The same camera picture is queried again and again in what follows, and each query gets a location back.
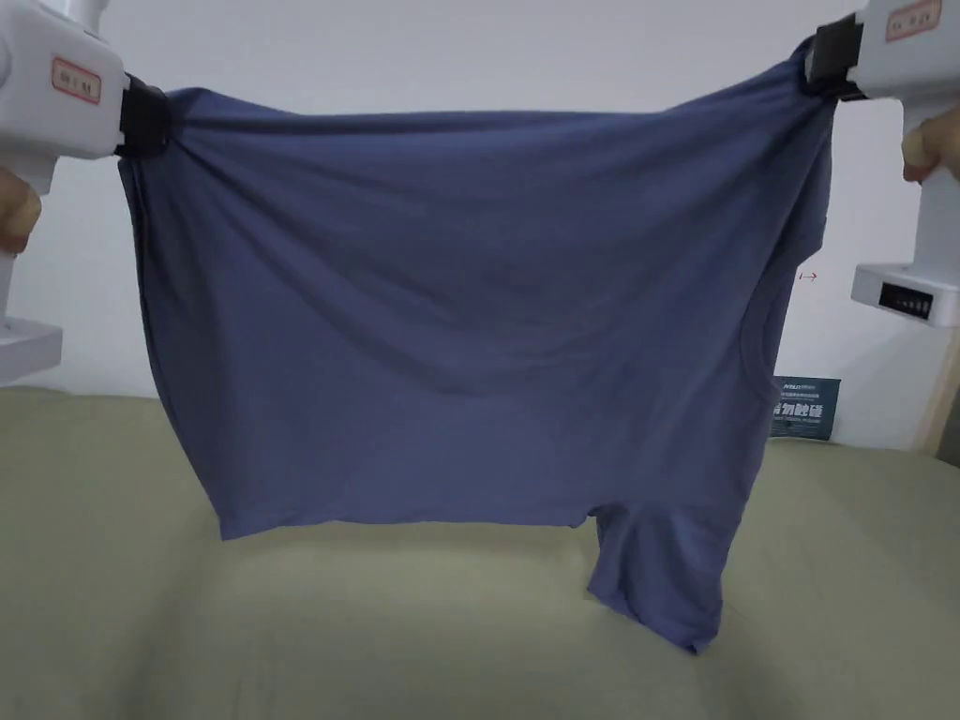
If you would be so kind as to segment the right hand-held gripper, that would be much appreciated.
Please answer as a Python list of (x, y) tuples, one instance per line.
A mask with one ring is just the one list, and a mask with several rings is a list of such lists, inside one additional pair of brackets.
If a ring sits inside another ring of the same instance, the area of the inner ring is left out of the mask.
[[(813, 37), (813, 70), (800, 67), (808, 98), (896, 99), (903, 129), (957, 106), (959, 4), (870, 1)], [(912, 261), (858, 265), (852, 301), (934, 327), (959, 324), (959, 186), (947, 169), (922, 183)]]

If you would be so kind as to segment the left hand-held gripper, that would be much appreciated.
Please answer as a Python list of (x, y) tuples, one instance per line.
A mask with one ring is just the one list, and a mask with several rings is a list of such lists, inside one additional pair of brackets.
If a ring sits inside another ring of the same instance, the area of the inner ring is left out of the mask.
[(108, 1), (5, 1), (1, 5), (1, 166), (42, 200), (41, 253), (54, 241), (78, 275), (101, 228), (103, 203), (80, 188), (77, 166), (150, 158), (170, 144), (172, 98), (137, 78), (102, 30)]

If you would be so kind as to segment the person's right hand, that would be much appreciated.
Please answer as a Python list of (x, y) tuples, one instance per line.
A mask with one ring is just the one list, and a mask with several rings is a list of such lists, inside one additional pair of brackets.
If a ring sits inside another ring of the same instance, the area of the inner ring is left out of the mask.
[(947, 170), (959, 181), (959, 107), (922, 121), (901, 143), (903, 178), (921, 184)]

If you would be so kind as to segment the person's left hand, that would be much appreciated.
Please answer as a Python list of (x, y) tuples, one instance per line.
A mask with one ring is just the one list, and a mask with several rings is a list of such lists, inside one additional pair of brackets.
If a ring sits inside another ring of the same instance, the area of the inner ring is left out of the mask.
[(23, 179), (2, 168), (0, 175), (1, 250), (16, 256), (28, 244), (41, 213), (41, 199)]

